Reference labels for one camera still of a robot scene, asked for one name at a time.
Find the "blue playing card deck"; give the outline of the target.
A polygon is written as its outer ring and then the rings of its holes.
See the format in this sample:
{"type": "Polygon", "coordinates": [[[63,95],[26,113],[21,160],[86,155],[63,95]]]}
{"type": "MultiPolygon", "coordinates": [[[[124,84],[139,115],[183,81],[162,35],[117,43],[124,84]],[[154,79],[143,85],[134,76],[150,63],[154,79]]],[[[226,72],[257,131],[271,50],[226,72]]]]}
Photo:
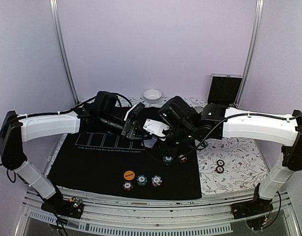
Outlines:
{"type": "Polygon", "coordinates": [[[157,143],[158,138],[152,137],[151,139],[144,140],[144,145],[146,148],[153,148],[157,143]]]}

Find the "green chip stack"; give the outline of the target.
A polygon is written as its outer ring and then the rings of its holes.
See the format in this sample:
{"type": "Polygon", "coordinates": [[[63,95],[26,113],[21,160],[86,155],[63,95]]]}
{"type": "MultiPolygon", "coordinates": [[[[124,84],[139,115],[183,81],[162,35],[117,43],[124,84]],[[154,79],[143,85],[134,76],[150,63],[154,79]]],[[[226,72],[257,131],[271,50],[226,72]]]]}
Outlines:
{"type": "Polygon", "coordinates": [[[148,182],[147,177],[145,175],[137,176],[137,183],[139,186],[144,186],[148,182]]]}
{"type": "Polygon", "coordinates": [[[165,165],[171,165],[173,163],[174,159],[171,156],[164,156],[163,162],[165,165]]]}

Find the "blue peach stack front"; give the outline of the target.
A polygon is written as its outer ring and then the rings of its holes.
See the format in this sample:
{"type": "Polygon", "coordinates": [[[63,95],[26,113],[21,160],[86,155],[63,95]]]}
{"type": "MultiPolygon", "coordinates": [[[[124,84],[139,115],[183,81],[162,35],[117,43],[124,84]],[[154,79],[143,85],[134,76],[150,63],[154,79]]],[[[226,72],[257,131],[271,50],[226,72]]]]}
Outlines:
{"type": "Polygon", "coordinates": [[[153,186],[158,187],[162,184],[162,178],[160,176],[153,176],[151,178],[151,183],[153,186]]]}

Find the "orange big blind button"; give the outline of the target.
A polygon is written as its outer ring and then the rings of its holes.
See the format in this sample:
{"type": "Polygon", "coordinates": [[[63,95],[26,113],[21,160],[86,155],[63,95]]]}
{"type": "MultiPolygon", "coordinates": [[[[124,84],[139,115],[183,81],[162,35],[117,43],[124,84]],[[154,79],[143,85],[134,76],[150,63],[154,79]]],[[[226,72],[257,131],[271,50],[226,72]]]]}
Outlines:
{"type": "Polygon", "coordinates": [[[131,181],[135,178],[135,173],[132,170],[125,171],[123,177],[127,181],[131,181]]]}

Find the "green chip stack front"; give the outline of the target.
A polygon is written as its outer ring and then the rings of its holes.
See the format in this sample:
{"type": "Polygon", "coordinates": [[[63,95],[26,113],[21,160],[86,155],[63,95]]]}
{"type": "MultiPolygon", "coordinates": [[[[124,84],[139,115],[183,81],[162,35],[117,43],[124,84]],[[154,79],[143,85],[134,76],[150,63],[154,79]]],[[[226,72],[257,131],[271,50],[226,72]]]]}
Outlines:
{"type": "Polygon", "coordinates": [[[137,176],[137,183],[139,186],[144,186],[148,182],[147,177],[145,175],[137,176]]]}

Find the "red black chip stack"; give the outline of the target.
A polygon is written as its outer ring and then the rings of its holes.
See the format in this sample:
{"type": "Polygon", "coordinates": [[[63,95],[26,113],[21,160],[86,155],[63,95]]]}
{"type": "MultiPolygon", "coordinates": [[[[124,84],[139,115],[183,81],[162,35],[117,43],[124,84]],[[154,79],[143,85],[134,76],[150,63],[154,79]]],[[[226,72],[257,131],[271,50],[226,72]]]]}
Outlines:
{"type": "Polygon", "coordinates": [[[216,167],[215,171],[218,174],[222,174],[224,172],[224,168],[223,168],[224,164],[225,163],[223,160],[221,160],[221,159],[217,160],[217,162],[216,162],[217,167],[216,167]]]}

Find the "red black stack front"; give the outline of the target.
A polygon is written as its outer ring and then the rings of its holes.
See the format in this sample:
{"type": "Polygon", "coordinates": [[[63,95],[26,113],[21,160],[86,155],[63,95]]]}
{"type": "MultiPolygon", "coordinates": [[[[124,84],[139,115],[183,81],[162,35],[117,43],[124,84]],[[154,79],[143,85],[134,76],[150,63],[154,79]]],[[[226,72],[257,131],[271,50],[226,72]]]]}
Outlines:
{"type": "Polygon", "coordinates": [[[133,184],[130,181],[125,181],[122,186],[123,186],[124,190],[126,190],[126,191],[130,191],[133,189],[133,184]]]}

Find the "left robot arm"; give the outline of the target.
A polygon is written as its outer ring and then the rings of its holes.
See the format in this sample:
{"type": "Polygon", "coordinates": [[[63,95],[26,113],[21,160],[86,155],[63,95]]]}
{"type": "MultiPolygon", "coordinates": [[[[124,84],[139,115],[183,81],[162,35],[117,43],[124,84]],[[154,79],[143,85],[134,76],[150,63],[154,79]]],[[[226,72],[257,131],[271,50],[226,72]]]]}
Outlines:
{"type": "Polygon", "coordinates": [[[131,104],[124,118],[112,114],[120,94],[99,91],[75,107],[58,112],[18,115],[7,112],[0,129],[1,164],[15,177],[33,188],[42,201],[55,213],[63,213],[68,201],[59,189],[36,168],[23,151],[23,143],[59,134],[75,134],[82,130],[106,129],[129,140],[138,140],[141,130],[134,120],[144,108],[143,103],[131,104]]]}

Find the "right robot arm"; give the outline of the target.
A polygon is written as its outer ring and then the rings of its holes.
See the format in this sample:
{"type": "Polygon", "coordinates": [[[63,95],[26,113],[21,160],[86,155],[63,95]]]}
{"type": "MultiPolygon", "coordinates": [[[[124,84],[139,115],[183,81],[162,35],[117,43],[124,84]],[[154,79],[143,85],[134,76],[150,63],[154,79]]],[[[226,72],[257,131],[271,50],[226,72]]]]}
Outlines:
{"type": "Polygon", "coordinates": [[[266,208],[275,193],[302,170],[302,112],[270,115],[209,104],[197,113],[181,97],[168,100],[158,111],[162,122],[146,122],[146,130],[173,147],[193,140],[248,138],[282,145],[276,165],[255,189],[248,204],[251,214],[266,208]]]}

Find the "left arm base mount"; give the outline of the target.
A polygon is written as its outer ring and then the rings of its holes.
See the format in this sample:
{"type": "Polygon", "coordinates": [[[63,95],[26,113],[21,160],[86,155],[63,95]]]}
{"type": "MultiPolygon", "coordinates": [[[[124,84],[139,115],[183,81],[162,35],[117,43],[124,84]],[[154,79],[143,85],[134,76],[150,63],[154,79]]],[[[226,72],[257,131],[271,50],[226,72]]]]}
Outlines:
{"type": "Polygon", "coordinates": [[[49,199],[43,199],[41,209],[55,215],[80,219],[83,214],[84,204],[81,198],[72,197],[69,200],[65,200],[62,195],[54,195],[49,199]]]}

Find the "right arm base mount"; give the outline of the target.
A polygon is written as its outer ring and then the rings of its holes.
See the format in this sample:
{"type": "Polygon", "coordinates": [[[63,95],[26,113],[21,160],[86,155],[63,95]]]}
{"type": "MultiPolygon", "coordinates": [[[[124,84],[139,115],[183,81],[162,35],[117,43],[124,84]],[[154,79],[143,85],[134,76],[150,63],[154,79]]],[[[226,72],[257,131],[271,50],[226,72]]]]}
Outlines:
{"type": "MultiPolygon", "coordinates": [[[[262,213],[271,213],[273,210],[272,201],[260,198],[259,187],[260,184],[257,184],[252,200],[231,205],[231,212],[234,219],[251,217],[262,213]]],[[[247,220],[246,223],[250,229],[258,231],[265,227],[267,220],[268,216],[260,216],[247,220]]]]}

